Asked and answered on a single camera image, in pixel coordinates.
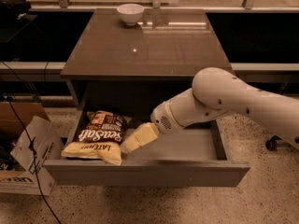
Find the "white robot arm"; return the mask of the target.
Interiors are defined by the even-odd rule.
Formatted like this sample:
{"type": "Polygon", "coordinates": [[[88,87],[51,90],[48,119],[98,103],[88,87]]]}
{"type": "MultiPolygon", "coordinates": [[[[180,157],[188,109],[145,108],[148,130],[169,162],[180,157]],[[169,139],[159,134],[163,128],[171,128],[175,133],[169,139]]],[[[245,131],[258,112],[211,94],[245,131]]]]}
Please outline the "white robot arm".
{"type": "Polygon", "coordinates": [[[194,123],[237,113],[252,119],[293,147],[299,148],[299,100],[262,91],[216,67],[199,71],[186,91],[159,104],[150,122],[140,125],[121,144],[130,153],[194,123]]]}

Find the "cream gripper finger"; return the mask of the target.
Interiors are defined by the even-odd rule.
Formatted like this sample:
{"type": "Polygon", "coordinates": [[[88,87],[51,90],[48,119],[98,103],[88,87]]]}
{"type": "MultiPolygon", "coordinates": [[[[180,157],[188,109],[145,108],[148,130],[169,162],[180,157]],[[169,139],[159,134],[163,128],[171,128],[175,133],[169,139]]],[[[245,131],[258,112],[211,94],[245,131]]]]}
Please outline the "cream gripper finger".
{"type": "Polygon", "coordinates": [[[153,123],[147,122],[141,124],[134,135],[139,144],[148,144],[158,138],[159,131],[153,123]]]}
{"type": "Polygon", "coordinates": [[[130,153],[140,147],[139,140],[135,136],[129,136],[121,144],[121,151],[123,153],[130,153]]]}

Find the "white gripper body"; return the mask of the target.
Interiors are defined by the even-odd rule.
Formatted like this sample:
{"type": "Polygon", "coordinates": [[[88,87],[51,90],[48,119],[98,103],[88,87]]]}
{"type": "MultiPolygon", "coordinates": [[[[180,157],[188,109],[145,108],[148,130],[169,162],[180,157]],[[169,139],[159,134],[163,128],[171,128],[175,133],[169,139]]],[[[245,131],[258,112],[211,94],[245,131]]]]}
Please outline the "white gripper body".
{"type": "Polygon", "coordinates": [[[150,120],[162,134],[175,133],[183,129],[183,127],[175,120],[169,101],[156,106],[150,115],[150,120]]]}

